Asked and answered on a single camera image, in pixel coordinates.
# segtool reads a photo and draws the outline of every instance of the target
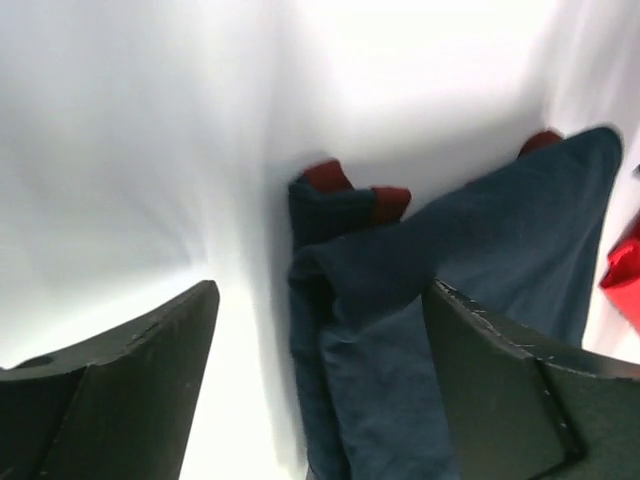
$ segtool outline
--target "red object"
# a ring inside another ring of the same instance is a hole
[[[522,146],[522,149],[520,149],[518,157],[561,141],[562,137],[553,130],[545,130],[544,132],[536,133],[533,137],[525,142],[525,144]]]
[[[640,331],[640,218],[609,253],[609,271],[600,287],[618,310]]]
[[[336,159],[307,169],[304,176],[320,193],[329,194],[354,189]],[[411,192],[399,187],[372,187],[371,190],[376,196],[376,203],[371,212],[370,226],[399,222],[411,202]]]

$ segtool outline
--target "fabric fold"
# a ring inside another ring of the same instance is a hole
[[[543,143],[383,226],[375,190],[290,185],[290,342],[318,480],[458,478],[418,299],[433,278],[579,346],[622,145],[608,127]]]

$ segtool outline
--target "red bag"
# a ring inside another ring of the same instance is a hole
[[[640,218],[608,259],[609,271],[600,282],[600,287],[640,331]]]

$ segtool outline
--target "white backdrop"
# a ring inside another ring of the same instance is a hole
[[[331,154],[358,185],[410,187],[414,211],[545,124],[611,120],[630,155],[603,257],[640,208],[638,8],[0,3],[0,365],[213,278],[222,304],[182,478],[304,478],[286,182]],[[596,292],[585,346],[639,360],[637,343]]]

